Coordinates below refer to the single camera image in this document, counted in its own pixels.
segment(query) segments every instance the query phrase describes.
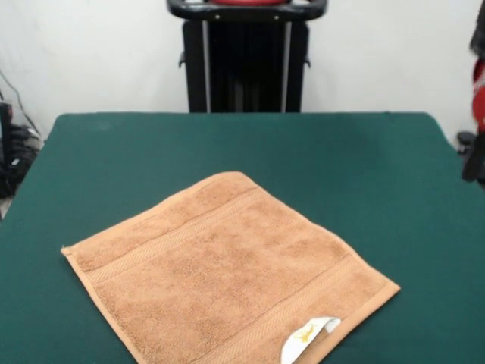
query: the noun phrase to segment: red object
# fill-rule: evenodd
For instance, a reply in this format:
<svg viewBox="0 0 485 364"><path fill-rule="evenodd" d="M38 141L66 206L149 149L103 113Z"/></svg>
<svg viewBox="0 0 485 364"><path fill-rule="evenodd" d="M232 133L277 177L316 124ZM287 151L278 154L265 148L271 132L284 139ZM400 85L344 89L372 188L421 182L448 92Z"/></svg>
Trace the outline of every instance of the red object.
<svg viewBox="0 0 485 364"><path fill-rule="evenodd" d="M221 5L238 5L238 6L259 6L259 5L277 5L284 4L285 0L212 0L211 2Z"/></svg>
<svg viewBox="0 0 485 364"><path fill-rule="evenodd" d="M478 133L485 133L485 62L478 60L473 73L473 116L478 124Z"/></svg>

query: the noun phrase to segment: green tablecloth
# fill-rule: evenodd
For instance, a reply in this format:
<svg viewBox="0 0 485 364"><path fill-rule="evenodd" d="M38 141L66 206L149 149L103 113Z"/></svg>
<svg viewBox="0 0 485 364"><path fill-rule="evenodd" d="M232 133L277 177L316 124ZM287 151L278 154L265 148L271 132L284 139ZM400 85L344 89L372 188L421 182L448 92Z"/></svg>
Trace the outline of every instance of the green tablecloth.
<svg viewBox="0 0 485 364"><path fill-rule="evenodd" d="M63 116L0 227L0 362L133 362L59 249L232 170L402 285L326 364L485 362L485 200L460 169L421 114Z"/></svg>

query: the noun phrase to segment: black cable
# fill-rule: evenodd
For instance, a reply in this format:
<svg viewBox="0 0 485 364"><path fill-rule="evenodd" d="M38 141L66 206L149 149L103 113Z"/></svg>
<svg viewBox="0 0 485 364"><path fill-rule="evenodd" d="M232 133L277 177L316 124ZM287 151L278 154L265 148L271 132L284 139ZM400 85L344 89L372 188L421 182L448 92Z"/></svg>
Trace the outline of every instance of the black cable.
<svg viewBox="0 0 485 364"><path fill-rule="evenodd" d="M22 99L20 98L20 93L18 92L18 90L14 87L14 85L12 85L10 83L10 81L8 80L8 78L4 75L2 69L0 68L0 77L3 79L3 81L5 81L5 83L12 89L12 91L14 91L15 95L17 96L17 102L18 102L18 106L20 108L20 110L22 111L22 114L23 116L25 116L25 118L27 119L27 121L29 122L30 126L36 131L36 133L38 135L40 135L40 132L39 132L39 129L37 129L36 125L33 123L32 119L29 117L29 115L26 113L25 109L23 108L23 104L22 104Z"/></svg>

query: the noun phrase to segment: orange towel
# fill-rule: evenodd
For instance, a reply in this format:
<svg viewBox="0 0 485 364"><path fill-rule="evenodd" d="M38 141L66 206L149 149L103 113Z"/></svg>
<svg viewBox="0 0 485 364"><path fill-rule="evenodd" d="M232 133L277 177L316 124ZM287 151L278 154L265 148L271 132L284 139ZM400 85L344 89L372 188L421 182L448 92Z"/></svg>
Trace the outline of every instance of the orange towel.
<svg viewBox="0 0 485 364"><path fill-rule="evenodd" d="M140 363L318 363L399 291L238 172L61 251Z"/></svg>

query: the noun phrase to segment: care label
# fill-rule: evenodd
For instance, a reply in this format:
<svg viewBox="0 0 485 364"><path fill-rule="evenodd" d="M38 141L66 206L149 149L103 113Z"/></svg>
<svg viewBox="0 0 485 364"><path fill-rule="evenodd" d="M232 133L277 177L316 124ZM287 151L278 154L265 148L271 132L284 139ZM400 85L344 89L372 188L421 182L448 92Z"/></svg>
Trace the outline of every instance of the care label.
<svg viewBox="0 0 485 364"><path fill-rule="evenodd" d="M281 350L281 364L293 364L322 330L331 334L340 322L336 317L312 318L288 338Z"/></svg>

